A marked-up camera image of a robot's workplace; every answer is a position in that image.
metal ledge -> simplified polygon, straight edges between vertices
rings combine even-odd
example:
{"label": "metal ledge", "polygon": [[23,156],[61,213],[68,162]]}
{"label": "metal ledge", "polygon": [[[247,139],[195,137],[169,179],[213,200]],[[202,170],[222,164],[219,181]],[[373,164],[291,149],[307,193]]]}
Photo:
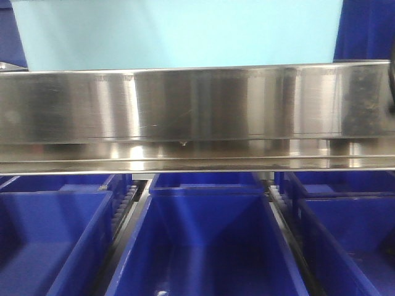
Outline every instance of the metal ledge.
{"label": "metal ledge", "polygon": [[0,173],[395,168],[388,62],[0,73]]}

blue container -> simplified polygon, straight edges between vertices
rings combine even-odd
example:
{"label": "blue container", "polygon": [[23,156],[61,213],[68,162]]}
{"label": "blue container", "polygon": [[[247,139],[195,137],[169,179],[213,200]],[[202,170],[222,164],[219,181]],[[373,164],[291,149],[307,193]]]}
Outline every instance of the blue container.
{"label": "blue container", "polygon": [[16,176],[8,180],[8,182],[0,184],[0,192],[96,192],[108,190],[113,192],[112,208],[113,211],[116,211],[127,193],[125,176],[126,175]]}
{"label": "blue container", "polygon": [[284,172],[276,171],[274,173],[274,185],[277,186],[278,193],[284,194]]}
{"label": "blue container", "polygon": [[106,296],[308,295],[259,195],[150,196]]}
{"label": "blue container", "polygon": [[0,194],[0,295],[86,295],[112,240],[111,192]]}
{"label": "blue container", "polygon": [[285,202],[298,216],[297,200],[394,195],[395,175],[389,171],[300,171],[284,175]]}
{"label": "blue container", "polygon": [[395,293],[395,198],[300,200],[304,255],[328,296]]}
{"label": "blue container", "polygon": [[0,186],[2,186],[3,183],[10,180],[11,178],[12,176],[0,176]]}
{"label": "blue container", "polygon": [[253,173],[163,173],[155,175],[149,193],[260,194],[262,183]]}

metal rail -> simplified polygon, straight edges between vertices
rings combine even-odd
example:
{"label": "metal rail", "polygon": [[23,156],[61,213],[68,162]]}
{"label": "metal rail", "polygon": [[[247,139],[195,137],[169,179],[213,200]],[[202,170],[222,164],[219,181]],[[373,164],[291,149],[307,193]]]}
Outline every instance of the metal rail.
{"label": "metal rail", "polygon": [[388,67],[0,73],[0,174],[395,168]]}

